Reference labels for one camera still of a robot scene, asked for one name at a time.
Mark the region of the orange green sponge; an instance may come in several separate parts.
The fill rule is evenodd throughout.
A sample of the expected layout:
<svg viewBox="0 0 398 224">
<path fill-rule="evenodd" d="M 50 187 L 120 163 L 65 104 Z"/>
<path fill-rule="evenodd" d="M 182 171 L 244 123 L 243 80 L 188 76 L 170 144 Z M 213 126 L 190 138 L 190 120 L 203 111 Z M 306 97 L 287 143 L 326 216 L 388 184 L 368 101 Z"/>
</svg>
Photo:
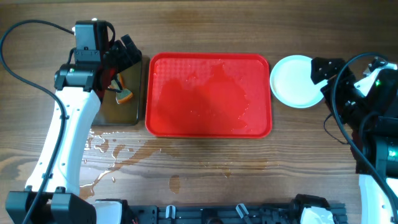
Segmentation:
<svg viewBox="0 0 398 224">
<path fill-rule="evenodd" d="M 117 104 L 126 103 L 134 96 L 132 91 L 125 87 L 123 77 L 120 73 L 113 77 L 108 90 L 116 93 Z"/>
</svg>

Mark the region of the white plate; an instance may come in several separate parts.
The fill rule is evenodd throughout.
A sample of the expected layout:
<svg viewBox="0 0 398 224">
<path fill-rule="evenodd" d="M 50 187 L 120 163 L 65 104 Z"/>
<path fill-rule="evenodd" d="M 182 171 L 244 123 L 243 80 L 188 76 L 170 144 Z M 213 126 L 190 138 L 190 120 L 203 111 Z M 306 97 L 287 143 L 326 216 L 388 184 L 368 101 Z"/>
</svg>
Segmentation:
<svg viewBox="0 0 398 224">
<path fill-rule="evenodd" d="M 290 55 L 279 60 L 271 70 L 270 86 L 283 104 L 298 109 L 315 106 L 323 99 L 321 88 L 326 80 L 314 84 L 311 79 L 312 58 Z"/>
</svg>

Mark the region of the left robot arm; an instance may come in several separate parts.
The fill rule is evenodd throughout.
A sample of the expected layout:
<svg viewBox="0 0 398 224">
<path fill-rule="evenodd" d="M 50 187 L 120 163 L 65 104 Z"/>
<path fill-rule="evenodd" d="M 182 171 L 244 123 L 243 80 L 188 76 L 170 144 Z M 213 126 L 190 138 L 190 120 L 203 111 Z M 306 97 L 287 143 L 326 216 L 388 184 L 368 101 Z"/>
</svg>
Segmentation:
<svg viewBox="0 0 398 224">
<path fill-rule="evenodd" d="M 25 187 L 11 191 L 6 211 L 14 223 L 137 223 L 126 200 L 88 203 L 80 198 L 80 160 L 104 95 L 112 91 L 119 104 L 133 94 L 122 72 L 142 59 L 128 35 L 116 40 L 107 21 L 78 21 L 76 46 L 55 73 L 52 121 L 39 161 Z"/>
</svg>

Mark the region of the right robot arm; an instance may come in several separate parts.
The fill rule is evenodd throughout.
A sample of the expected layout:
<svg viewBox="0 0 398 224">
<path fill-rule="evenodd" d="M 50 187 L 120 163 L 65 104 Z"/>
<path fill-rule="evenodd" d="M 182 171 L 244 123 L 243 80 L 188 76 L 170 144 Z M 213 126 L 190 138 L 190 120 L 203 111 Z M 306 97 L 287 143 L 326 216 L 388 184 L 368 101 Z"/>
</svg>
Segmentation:
<svg viewBox="0 0 398 224">
<path fill-rule="evenodd" d="M 356 160 L 362 223 L 397 223 L 397 64 L 381 54 L 314 58 L 310 78 Z"/>
</svg>

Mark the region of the black water tray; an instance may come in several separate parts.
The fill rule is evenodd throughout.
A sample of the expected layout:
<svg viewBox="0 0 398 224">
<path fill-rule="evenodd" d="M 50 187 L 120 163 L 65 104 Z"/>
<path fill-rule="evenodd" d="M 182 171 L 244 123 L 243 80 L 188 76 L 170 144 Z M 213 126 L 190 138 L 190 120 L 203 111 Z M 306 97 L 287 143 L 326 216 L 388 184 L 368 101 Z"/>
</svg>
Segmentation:
<svg viewBox="0 0 398 224">
<path fill-rule="evenodd" d="M 144 75 L 142 60 L 130 68 L 119 72 L 125 87 L 132 91 L 134 96 L 126 103 L 116 103 L 116 93 L 106 91 L 99 112 L 94 118 L 96 126 L 135 125 L 141 118 L 144 101 Z"/>
</svg>

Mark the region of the red plastic tray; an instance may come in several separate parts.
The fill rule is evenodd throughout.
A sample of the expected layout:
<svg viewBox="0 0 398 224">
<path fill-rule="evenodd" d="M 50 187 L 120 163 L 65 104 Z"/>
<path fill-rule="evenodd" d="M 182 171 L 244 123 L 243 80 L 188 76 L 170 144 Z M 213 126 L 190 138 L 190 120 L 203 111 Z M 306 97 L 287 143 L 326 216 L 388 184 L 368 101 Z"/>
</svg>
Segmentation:
<svg viewBox="0 0 398 224">
<path fill-rule="evenodd" d="M 163 138 L 264 138 L 269 81 L 259 54 L 159 53 L 149 65 L 146 128 Z"/>
</svg>

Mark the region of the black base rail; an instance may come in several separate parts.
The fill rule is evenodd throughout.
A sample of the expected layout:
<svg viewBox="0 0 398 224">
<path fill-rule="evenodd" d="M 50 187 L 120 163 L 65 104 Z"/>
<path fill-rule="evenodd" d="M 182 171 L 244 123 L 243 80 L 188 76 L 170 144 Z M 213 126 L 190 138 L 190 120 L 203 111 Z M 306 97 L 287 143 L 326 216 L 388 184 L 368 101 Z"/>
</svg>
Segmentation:
<svg viewBox="0 0 398 224">
<path fill-rule="evenodd" d="M 97 200 L 97 223 L 337 223 L 348 222 L 345 204 L 297 195 L 289 203 L 207 207 L 129 206 L 126 200 Z"/>
</svg>

